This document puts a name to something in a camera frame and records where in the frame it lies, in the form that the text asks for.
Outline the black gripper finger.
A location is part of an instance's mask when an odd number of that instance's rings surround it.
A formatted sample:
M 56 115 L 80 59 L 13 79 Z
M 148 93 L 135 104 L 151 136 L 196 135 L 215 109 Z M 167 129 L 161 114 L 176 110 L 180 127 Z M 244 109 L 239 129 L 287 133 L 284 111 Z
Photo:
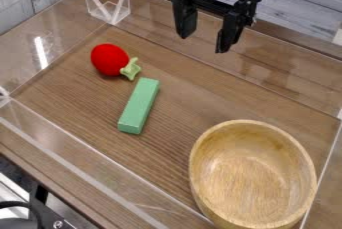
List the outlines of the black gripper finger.
M 246 17 L 231 10 L 223 17 L 223 26 L 217 32 L 216 53 L 226 53 L 230 47 L 238 42 L 240 33 L 246 26 Z
M 176 33 L 185 39 L 196 30 L 197 10 L 192 0 L 172 0 Z

